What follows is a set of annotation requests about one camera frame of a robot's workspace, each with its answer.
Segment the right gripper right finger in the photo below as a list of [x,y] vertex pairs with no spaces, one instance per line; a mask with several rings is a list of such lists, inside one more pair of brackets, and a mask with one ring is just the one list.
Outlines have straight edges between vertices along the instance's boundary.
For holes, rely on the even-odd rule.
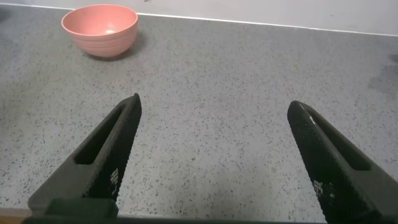
[[328,223],[397,223],[397,181],[309,105],[287,119]]

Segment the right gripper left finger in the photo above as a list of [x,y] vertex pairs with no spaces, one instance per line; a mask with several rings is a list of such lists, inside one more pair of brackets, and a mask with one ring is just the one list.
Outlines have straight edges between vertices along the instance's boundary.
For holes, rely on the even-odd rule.
[[142,107],[136,93],[119,102],[55,172],[30,196],[33,214],[54,199],[116,200],[126,170]]

